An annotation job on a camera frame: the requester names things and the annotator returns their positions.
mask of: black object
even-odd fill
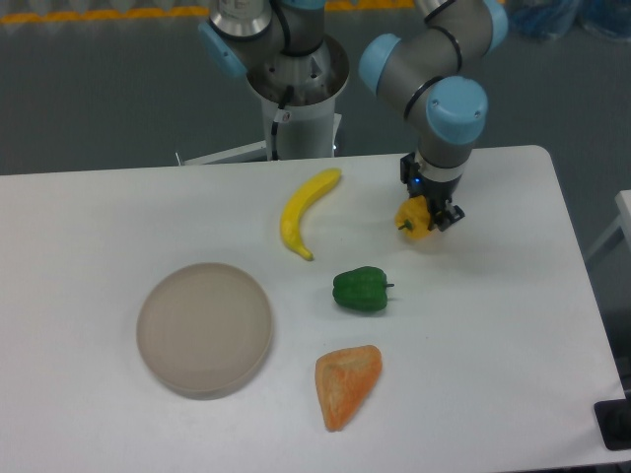
[[[444,232],[454,223],[464,218],[464,212],[458,205],[452,205],[452,193],[460,177],[449,182],[435,182],[421,175],[419,164],[414,160],[414,153],[405,155],[400,161],[400,178],[407,186],[410,198],[425,196],[427,210],[430,213],[429,230],[438,227]]]
[[[278,109],[279,110],[284,110],[285,106],[287,105],[287,103],[289,103],[292,98],[294,96],[294,87],[293,86],[287,86],[287,89],[285,89],[285,94],[283,94],[283,97],[281,98],[280,102],[278,103]],[[278,149],[276,147],[276,135],[278,134],[278,113],[276,114],[276,116],[274,117],[274,121],[272,122],[272,131],[271,131],[271,136],[272,136],[272,161],[278,161]]]
[[[627,399],[600,401],[594,411],[604,445],[609,450],[631,449],[631,403]]]

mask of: black cable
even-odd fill
[[[285,93],[283,94],[283,97],[278,103],[278,109],[284,110],[287,103],[289,103],[293,97],[294,97],[294,86],[287,86],[287,89],[285,89]],[[272,141],[272,160],[271,161],[278,161],[278,150],[276,149],[276,135],[278,134],[278,124],[280,123],[279,121],[280,116],[281,116],[281,113],[277,112],[276,116],[274,116],[274,121],[272,122],[272,140],[271,140]]]

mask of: plate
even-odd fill
[[[262,288],[246,272],[221,263],[168,276],[143,304],[136,330],[153,374],[194,398],[240,387],[259,366],[271,336]]]

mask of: banana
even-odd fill
[[[323,170],[301,185],[285,204],[280,217],[280,236],[285,246],[307,261],[312,261],[314,255],[303,244],[300,235],[300,220],[307,209],[335,187],[341,175],[342,169],[339,168]]]

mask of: yellow object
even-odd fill
[[[314,255],[305,247],[300,235],[300,220],[320,197],[331,190],[342,175],[342,169],[331,168],[314,175],[292,195],[285,204],[280,218],[280,237],[285,246],[300,254],[307,261],[312,261]]]
[[[431,220],[427,202],[422,195],[403,202],[394,217],[396,227],[412,239],[421,239],[429,235]]]

